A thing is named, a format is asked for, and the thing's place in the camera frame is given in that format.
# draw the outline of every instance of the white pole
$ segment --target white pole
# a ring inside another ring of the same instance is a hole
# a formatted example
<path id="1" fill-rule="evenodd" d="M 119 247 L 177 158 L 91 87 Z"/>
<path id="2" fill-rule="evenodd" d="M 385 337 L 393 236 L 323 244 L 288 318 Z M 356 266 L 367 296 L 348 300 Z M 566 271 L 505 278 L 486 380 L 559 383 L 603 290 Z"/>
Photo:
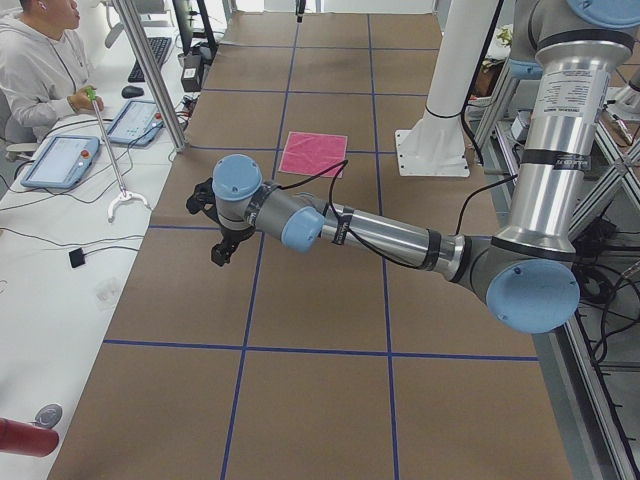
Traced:
<path id="1" fill-rule="evenodd" d="M 453 0 L 423 117 L 396 131 L 400 175 L 468 177 L 460 117 L 499 0 Z M 439 118 L 432 115 L 453 118 Z"/>

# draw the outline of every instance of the light blue joint cover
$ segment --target light blue joint cover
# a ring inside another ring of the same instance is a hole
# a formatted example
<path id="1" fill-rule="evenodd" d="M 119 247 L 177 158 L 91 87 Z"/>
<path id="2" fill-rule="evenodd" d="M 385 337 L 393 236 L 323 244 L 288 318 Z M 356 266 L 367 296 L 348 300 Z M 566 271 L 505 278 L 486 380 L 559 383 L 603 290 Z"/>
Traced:
<path id="1" fill-rule="evenodd" d="M 585 22 L 603 28 L 625 29 L 640 25 L 638 0 L 567 0 Z"/>
<path id="2" fill-rule="evenodd" d="M 256 162 L 246 155 L 221 158 L 213 168 L 213 193 L 221 200 L 238 202 L 253 195 L 262 185 L 262 173 Z"/>
<path id="3" fill-rule="evenodd" d="M 313 245 L 322 226 L 324 217 L 313 207 L 304 207 L 291 215 L 282 229 L 280 241 L 283 245 L 305 253 Z"/>
<path id="4" fill-rule="evenodd" d="M 536 62 L 523 62 L 510 58 L 509 71 L 514 78 L 520 80 L 540 80 L 542 78 L 542 67 Z"/>
<path id="5" fill-rule="evenodd" d="M 500 272 L 489 285 L 487 306 L 511 328 L 543 333 L 565 323 L 580 301 L 571 270 L 545 259 L 525 260 Z"/>

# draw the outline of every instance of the black computer mouse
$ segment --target black computer mouse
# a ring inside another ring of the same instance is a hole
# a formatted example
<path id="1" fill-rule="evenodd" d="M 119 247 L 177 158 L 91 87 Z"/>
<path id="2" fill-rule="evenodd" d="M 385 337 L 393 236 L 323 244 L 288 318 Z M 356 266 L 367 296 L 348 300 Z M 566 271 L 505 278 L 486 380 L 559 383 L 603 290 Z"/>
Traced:
<path id="1" fill-rule="evenodd" d="M 144 90 L 135 85 L 127 85 L 122 89 L 122 98 L 134 98 L 144 95 Z"/>

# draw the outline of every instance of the person's hand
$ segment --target person's hand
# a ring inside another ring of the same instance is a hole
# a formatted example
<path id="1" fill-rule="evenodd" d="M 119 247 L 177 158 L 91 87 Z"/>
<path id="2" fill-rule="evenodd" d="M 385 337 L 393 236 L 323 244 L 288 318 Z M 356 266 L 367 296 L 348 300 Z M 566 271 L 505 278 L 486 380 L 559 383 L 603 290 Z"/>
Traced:
<path id="1" fill-rule="evenodd" d="M 96 89 L 96 87 L 94 87 L 93 85 L 87 85 L 85 87 L 82 87 L 73 95 L 69 96 L 69 104 L 71 105 L 71 108 L 76 111 L 81 109 L 93 110 L 93 104 L 91 103 L 89 95 L 87 94 L 87 90 L 89 88 L 92 88 L 93 90 Z M 96 102 L 98 103 L 98 108 L 100 109 L 100 111 L 102 111 L 104 109 L 104 102 L 102 101 L 102 98 L 96 96 Z"/>

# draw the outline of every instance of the white hoodie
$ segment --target white hoodie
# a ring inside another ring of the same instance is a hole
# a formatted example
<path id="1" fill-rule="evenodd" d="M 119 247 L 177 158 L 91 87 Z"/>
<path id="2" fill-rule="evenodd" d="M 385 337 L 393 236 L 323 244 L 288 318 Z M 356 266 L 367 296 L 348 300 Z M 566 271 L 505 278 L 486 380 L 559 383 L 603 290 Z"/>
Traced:
<path id="1" fill-rule="evenodd" d="M 65 30 L 52 40 L 17 15 L 0 19 L 0 88 L 14 119 L 33 127 L 40 141 L 60 118 L 74 113 L 67 97 L 87 85 L 93 67 L 77 32 Z"/>

